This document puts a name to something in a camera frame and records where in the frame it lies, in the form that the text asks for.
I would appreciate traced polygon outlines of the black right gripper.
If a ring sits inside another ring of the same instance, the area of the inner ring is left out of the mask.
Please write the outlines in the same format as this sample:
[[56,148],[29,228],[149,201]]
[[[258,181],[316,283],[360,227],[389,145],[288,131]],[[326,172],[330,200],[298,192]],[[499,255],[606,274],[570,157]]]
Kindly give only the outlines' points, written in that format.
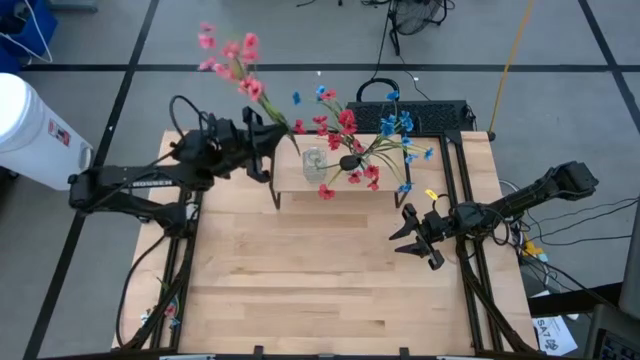
[[410,203],[404,206],[404,220],[402,227],[389,239],[404,238],[414,232],[415,241],[396,248],[395,252],[426,258],[429,267],[432,270],[438,270],[444,264],[444,257],[433,247],[433,244],[456,236],[453,221],[449,217],[442,218],[435,210],[419,219],[415,207]]

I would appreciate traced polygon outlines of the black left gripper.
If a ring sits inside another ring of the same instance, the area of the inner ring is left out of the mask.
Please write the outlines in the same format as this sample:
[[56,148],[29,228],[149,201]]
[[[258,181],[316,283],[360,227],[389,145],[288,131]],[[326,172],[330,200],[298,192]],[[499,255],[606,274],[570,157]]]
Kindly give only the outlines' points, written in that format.
[[242,109],[242,122],[245,129],[238,129],[228,119],[216,122],[219,158],[214,166],[214,176],[229,179],[232,171],[244,168],[249,178],[268,183],[271,174],[263,169],[262,159],[274,156],[281,139],[289,134],[289,128],[278,124],[265,125],[262,117],[248,106]]

